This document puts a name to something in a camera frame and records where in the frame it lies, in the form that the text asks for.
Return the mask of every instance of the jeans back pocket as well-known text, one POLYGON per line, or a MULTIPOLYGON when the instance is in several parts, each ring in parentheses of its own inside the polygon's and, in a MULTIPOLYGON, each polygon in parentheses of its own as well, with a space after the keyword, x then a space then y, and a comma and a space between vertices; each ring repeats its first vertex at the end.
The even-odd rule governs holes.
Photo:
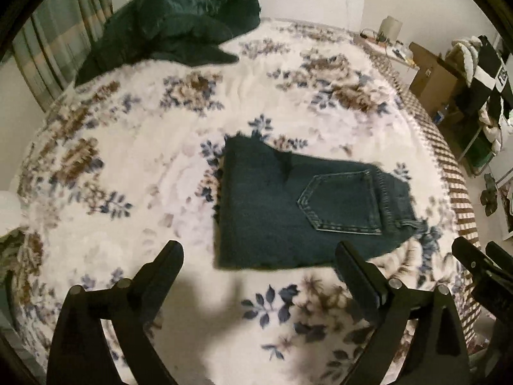
POLYGON ((382 233, 369 170, 315 175, 297 203, 316 230, 363 235, 382 233))

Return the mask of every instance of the bottle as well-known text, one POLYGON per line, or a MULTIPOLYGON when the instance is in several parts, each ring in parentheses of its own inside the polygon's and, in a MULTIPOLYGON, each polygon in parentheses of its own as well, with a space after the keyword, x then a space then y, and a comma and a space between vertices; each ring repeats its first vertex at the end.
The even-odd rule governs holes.
POLYGON ((437 114, 435 115, 433 119, 433 123, 438 125, 442 122, 442 120, 447 116, 447 113, 449 112, 449 105, 446 104, 441 110, 438 110, 437 114))

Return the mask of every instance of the white wall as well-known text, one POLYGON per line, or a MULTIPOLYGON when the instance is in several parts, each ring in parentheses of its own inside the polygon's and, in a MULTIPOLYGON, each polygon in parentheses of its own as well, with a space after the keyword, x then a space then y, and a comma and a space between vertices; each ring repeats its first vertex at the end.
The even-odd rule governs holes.
POLYGON ((0 190, 8 190, 44 114, 13 58, 0 66, 0 190))
POLYGON ((484 34, 493 42, 497 35, 473 0, 365 0, 362 27, 377 30, 389 15, 404 23, 399 40, 436 54, 455 38, 484 34))

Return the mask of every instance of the jeans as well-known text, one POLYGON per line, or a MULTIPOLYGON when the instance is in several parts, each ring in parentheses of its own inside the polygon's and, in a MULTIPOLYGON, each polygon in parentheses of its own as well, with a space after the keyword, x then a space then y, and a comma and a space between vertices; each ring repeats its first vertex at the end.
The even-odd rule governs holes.
POLYGON ((330 266, 351 241, 364 259, 391 252, 419 227, 409 185, 378 167, 226 141, 220 267, 330 266))

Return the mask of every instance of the bed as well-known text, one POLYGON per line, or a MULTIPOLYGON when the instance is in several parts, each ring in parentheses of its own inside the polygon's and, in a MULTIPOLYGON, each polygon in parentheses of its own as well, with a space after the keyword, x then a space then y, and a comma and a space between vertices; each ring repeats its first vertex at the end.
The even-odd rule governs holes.
MULTIPOLYGON (((126 1, 112 0, 114 9, 126 1)), ((72 285, 111 287, 174 239, 184 267, 147 334, 178 383, 342 381, 373 329, 333 269, 216 267, 223 147, 236 134, 407 181, 422 229, 372 261, 408 287, 447 285, 470 345, 479 307, 450 253, 459 235, 479 247, 465 181, 389 61, 351 32, 363 1, 260 0, 269 19, 222 45, 236 64, 148 60, 61 96, 21 167, 28 230, 12 289, 19 334, 43 367, 72 285)), ((104 329, 133 383, 112 326, 104 329)))

